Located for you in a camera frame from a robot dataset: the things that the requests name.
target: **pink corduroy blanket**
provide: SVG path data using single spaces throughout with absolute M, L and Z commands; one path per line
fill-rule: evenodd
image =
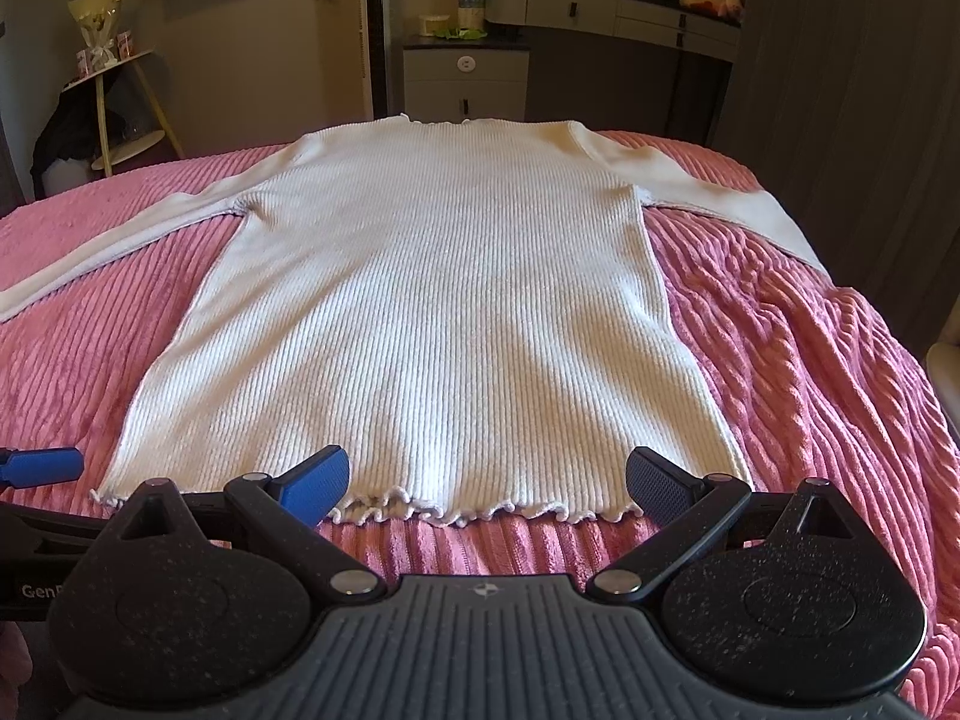
M 656 146 L 703 180 L 758 187 L 745 167 L 699 146 L 608 135 Z M 172 191 L 200 191 L 273 151 L 148 167 L 18 209 L 0 220 L 0 289 Z M 923 370 L 861 295 L 768 242 L 683 211 L 644 215 L 675 329 L 757 485 L 790 490 L 805 476 L 839 485 L 928 609 L 928 644 L 902 694 L 921 712 L 960 718 L 960 457 Z M 88 490 L 104 475 L 137 385 L 238 223 L 215 218 L 176 232 L 0 325 L 0 445 L 75 445 L 88 464 L 78 484 L 4 499 L 104 514 Z M 652 532 L 630 517 L 568 525 L 507 514 L 463 529 L 411 520 L 322 530 L 390 581 L 568 572 L 579 583 Z

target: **green object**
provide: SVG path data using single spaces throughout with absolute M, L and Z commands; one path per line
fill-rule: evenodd
M 445 40 L 479 40 L 487 37 L 483 29 L 441 29 L 433 33 L 434 37 L 442 37 Z

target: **blue handle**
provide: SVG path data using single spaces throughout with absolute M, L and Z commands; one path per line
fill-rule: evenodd
M 72 446 L 59 449 L 13 450 L 0 464 L 0 490 L 36 488 L 73 482 L 83 473 L 83 455 Z
M 347 494 L 349 482 L 347 452 L 330 445 L 270 480 L 267 493 L 300 522 L 316 528 Z

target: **yellow side table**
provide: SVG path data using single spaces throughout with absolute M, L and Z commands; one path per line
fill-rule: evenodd
M 96 85 L 97 127 L 100 131 L 101 156 L 94 160 L 90 167 L 92 167 L 93 170 L 102 170 L 104 175 L 113 175 L 114 165 L 123 162 L 125 159 L 130 159 L 131 157 L 137 156 L 143 151 L 147 151 L 148 148 L 155 146 L 164 138 L 169 139 L 170 145 L 173 147 L 176 156 L 178 156 L 179 159 L 184 159 L 184 149 L 179 143 L 179 140 L 176 139 L 176 135 L 174 134 L 173 129 L 170 127 L 169 119 L 167 119 L 166 114 L 163 113 L 163 108 L 160 107 L 160 101 L 157 99 L 157 95 L 154 94 L 154 90 L 152 90 L 149 81 L 147 81 L 147 76 L 144 74 L 143 68 L 141 68 L 139 62 L 137 61 L 153 52 L 153 49 L 147 49 L 144 50 L 144 52 L 135 53 L 133 56 L 128 56 L 126 59 L 122 59 L 107 68 L 98 70 L 96 73 L 91 73 L 89 76 L 84 76 L 82 79 L 73 81 L 64 86 L 65 92 L 67 89 L 73 89 L 75 86 L 80 86 L 82 83 L 87 83 L 91 79 Z M 126 64 L 131 64 L 131 66 L 133 66 L 133 71 L 136 73 L 136 78 L 140 82 L 140 87 L 143 89 L 144 95 L 146 95 L 147 103 L 150 104 L 150 108 L 154 113 L 154 116 L 157 118 L 157 124 L 160 126 L 160 129 L 154 130 L 153 132 L 148 132 L 146 135 L 143 135 L 136 140 L 120 143 L 119 146 L 111 151 L 109 143 L 107 142 L 107 103 L 104 100 L 104 73 Z

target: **metal screw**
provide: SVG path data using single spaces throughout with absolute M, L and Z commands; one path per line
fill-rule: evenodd
M 376 587 L 376 574 L 363 568 L 352 568 L 333 575 L 330 586 L 341 595 L 363 595 Z
M 611 595 L 626 595 L 639 590 L 643 580 L 632 571 L 610 568 L 593 577 L 593 583 Z

